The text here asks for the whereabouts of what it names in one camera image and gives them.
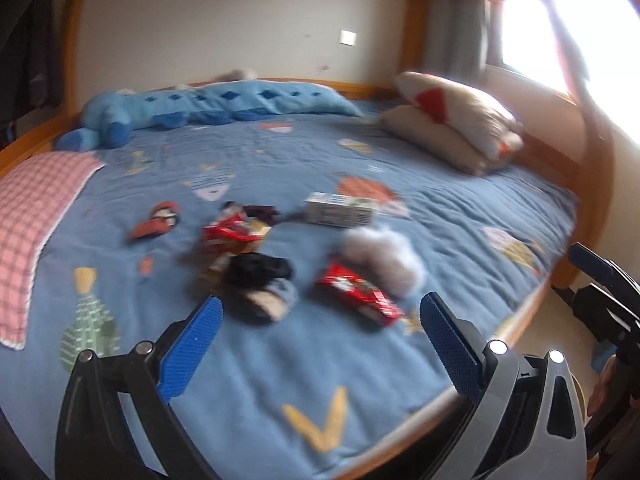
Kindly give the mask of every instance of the dark clothing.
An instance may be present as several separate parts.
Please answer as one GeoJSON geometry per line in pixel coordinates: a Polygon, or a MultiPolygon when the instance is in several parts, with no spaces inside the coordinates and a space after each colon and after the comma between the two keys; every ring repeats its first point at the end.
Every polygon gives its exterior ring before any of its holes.
{"type": "Polygon", "coordinates": [[[13,122],[34,108],[63,99],[60,50],[53,31],[52,0],[33,0],[0,52],[0,148],[13,122]]]}

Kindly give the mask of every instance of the wooden post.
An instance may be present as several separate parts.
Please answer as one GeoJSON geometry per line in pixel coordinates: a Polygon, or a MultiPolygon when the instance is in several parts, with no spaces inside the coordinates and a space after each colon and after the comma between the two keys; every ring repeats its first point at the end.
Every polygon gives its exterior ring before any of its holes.
{"type": "MultiPolygon", "coordinates": [[[[549,15],[558,45],[566,61],[568,87],[575,92],[587,135],[580,171],[572,185],[580,197],[578,218],[572,242],[580,242],[593,249],[604,231],[614,179],[614,147],[609,120],[594,102],[586,86],[585,63],[582,54],[562,21],[554,0],[541,0],[549,15]]],[[[558,263],[552,275],[552,283],[558,287],[569,286],[578,276],[566,256],[558,263]]]]}
{"type": "Polygon", "coordinates": [[[66,0],[65,5],[62,33],[62,72],[65,81],[65,99],[62,109],[66,117],[71,117],[78,112],[76,69],[78,66],[78,33],[83,3],[84,0],[66,0]]]}
{"type": "Polygon", "coordinates": [[[427,0],[408,0],[404,15],[404,34],[399,71],[419,70],[426,31],[427,0]]]}

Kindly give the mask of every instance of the window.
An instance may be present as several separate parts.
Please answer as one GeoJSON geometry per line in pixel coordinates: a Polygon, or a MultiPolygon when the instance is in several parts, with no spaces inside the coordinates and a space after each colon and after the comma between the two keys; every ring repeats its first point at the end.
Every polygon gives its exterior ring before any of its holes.
{"type": "Polygon", "coordinates": [[[556,0],[580,47],[594,101],[640,143],[640,17],[629,0],[556,0]]]}
{"type": "MultiPolygon", "coordinates": [[[[640,17],[629,0],[555,0],[580,48],[596,104],[640,144],[640,17]]],[[[492,30],[491,64],[567,93],[556,40],[539,0],[505,0],[492,30]]]]}
{"type": "Polygon", "coordinates": [[[502,65],[567,93],[554,32],[539,0],[505,0],[502,7],[502,65]]]}

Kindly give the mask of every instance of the white wall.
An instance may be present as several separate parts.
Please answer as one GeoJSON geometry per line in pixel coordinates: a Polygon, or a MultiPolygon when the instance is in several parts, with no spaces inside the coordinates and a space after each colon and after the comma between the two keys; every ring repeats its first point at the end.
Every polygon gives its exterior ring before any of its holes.
{"type": "MultiPolygon", "coordinates": [[[[613,129],[614,182],[609,216],[596,252],[640,282],[640,146],[613,129]]],[[[580,286],[590,280],[578,279],[580,286]]]]}
{"type": "MultiPolygon", "coordinates": [[[[537,83],[489,67],[484,89],[502,102],[526,130],[573,160],[584,152],[584,123],[575,105],[537,83]]],[[[609,215],[595,248],[640,281],[640,146],[614,127],[614,182],[609,215]]],[[[590,280],[582,275],[575,286],[590,280]]]]}
{"type": "Polygon", "coordinates": [[[573,160],[582,158],[586,133],[572,102],[531,79],[493,66],[484,72],[484,90],[506,106],[528,134],[573,160]]]}
{"type": "Polygon", "coordinates": [[[146,90],[234,68],[392,86],[406,0],[85,0],[78,105],[119,88],[146,90]],[[338,44],[341,29],[355,46],[338,44]]]}

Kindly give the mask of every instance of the red candy wrapper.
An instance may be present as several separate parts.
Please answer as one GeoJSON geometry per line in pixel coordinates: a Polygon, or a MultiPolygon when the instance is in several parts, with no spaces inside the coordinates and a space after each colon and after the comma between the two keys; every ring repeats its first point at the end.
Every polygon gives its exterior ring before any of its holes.
{"type": "Polygon", "coordinates": [[[332,264],[316,283],[332,286],[350,306],[380,325],[393,325],[404,316],[379,288],[340,264],[332,264]]]}
{"type": "Polygon", "coordinates": [[[255,242],[264,235],[255,231],[244,213],[236,213],[215,225],[203,228],[205,240],[228,238],[238,242],[255,242]]]}

